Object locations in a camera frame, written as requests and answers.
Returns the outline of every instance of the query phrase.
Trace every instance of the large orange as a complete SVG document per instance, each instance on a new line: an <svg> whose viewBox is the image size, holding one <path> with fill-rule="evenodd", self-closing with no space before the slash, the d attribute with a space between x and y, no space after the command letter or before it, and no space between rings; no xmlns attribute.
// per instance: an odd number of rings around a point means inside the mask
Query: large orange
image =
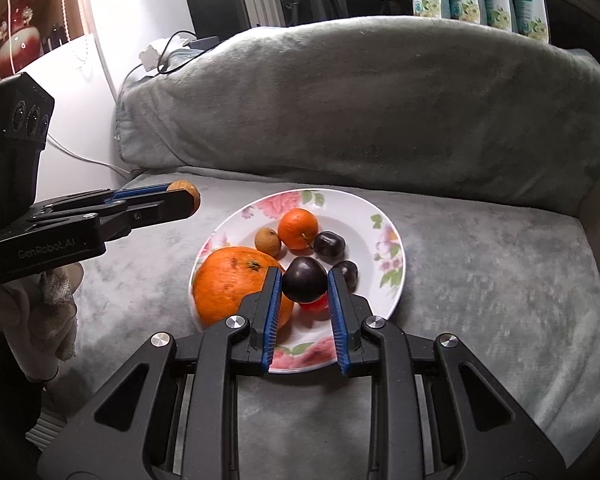
<svg viewBox="0 0 600 480"><path fill-rule="evenodd" d="M211 253L196 272L191 290L200 319L208 326L238 312L247 294L260 292L269 267L284 271L275 258L250 247L225 247ZM283 326L294 302L282 296L278 326Z"/></svg>
<svg viewBox="0 0 600 480"><path fill-rule="evenodd" d="M299 207L286 212L278 224L278 237L293 251L310 248L317 234L318 219Z"/></svg>

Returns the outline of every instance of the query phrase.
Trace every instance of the metal screw head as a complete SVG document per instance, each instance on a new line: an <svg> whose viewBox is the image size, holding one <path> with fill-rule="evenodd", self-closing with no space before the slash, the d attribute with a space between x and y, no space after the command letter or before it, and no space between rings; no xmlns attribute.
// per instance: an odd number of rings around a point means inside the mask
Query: metal screw head
<svg viewBox="0 0 600 480"><path fill-rule="evenodd" d="M151 344L154 346L165 346L169 343L171 337L166 332L158 332L151 336Z"/></svg>
<svg viewBox="0 0 600 480"><path fill-rule="evenodd" d="M365 324L369 328L382 328L386 324L386 321L384 317L369 316L365 319Z"/></svg>
<svg viewBox="0 0 600 480"><path fill-rule="evenodd" d="M453 334L443 334L440 336L440 344L445 348L455 348L458 346L458 338Z"/></svg>
<svg viewBox="0 0 600 480"><path fill-rule="evenodd" d="M242 316L229 316L224 322L229 328L240 328L246 323Z"/></svg>

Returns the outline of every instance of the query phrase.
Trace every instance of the white plate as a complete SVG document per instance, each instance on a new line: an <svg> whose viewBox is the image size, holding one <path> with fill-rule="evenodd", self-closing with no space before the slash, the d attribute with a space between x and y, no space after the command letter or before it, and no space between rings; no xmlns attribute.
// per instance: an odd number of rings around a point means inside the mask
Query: white plate
<svg viewBox="0 0 600 480"><path fill-rule="evenodd" d="M372 203L335 189L295 189L266 196L224 220L198 252L189 279L191 314L203 324L191 293L193 277L206 257L221 247L253 247L261 227L278 229L280 217L295 207L311 211L320 231L333 231L347 243L345 259L358 266L356 294L364 296L371 311L391 316L404 285L404 249L394 224ZM283 248L278 260L286 269L295 256ZM322 262L329 270L331 267ZM295 373L321 368L335 361L329 313L309 314L298 304L291 320L278 330L272 373Z"/></svg>

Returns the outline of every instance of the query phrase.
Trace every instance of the gray cushion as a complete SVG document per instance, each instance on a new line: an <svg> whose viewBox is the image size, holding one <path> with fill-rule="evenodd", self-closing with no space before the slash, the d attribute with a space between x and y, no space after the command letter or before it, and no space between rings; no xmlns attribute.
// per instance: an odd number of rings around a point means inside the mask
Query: gray cushion
<svg viewBox="0 0 600 480"><path fill-rule="evenodd" d="M253 28L124 91L117 137L142 168L573 215L600 174L600 67L456 20Z"/></svg>
<svg viewBox="0 0 600 480"><path fill-rule="evenodd" d="M295 184L190 174L190 219L134 231L84 263L76 357L48 385L66 412L158 330L195 330L187 289L205 239L247 203ZM395 223L408 258L394 321L434 338L454 332L572 462L600 427L600 280L576 219L531 208L353 189ZM370 383L336 367L240 381L242 478L363 478Z"/></svg>

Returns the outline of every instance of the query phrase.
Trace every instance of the white glove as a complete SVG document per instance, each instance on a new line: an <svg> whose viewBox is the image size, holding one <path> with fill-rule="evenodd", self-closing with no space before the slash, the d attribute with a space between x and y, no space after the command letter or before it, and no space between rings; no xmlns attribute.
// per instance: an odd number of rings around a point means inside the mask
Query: white glove
<svg viewBox="0 0 600 480"><path fill-rule="evenodd" d="M0 285L0 332L30 381L49 381L74 355L74 292L84 270L71 264Z"/></svg>

